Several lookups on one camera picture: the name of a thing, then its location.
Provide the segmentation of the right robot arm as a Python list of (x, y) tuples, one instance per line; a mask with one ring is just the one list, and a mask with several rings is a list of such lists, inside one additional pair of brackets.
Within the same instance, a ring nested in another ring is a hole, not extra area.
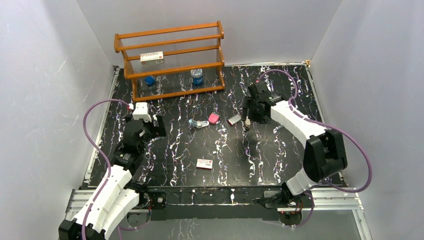
[(295, 207), (302, 199), (301, 194), (348, 166), (343, 135), (311, 122), (288, 100), (272, 93), (264, 82), (251, 84), (248, 91), (241, 119), (260, 124), (273, 120), (285, 127), (304, 148), (302, 168), (282, 184), (281, 193), (275, 196), (286, 206)]

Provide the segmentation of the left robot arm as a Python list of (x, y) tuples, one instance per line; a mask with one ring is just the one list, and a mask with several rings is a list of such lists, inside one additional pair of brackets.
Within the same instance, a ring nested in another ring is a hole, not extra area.
[(143, 161), (146, 145), (166, 136), (163, 117), (154, 115), (151, 121), (145, 121), (127, 115), (125, 121), (110, 169), (81, 210), (59, 225), (59, 239), (107, 240), (131, 209), (144, 208), (151, 201), (147, 187), (133, 181), (133, 175)]

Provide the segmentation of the light blue stapler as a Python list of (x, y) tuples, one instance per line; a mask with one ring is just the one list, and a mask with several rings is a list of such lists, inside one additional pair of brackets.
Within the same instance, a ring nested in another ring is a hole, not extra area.
[(207, 126), (209, 126), (210, 122), (208, 120), (204, 120), (204, 121), (198, 121), (198, 120), (194, 120), (194, 119), (189, 119), (188, 120), (189, 124), (196, 129), (201, 129), (201, 128), (205, 128)]

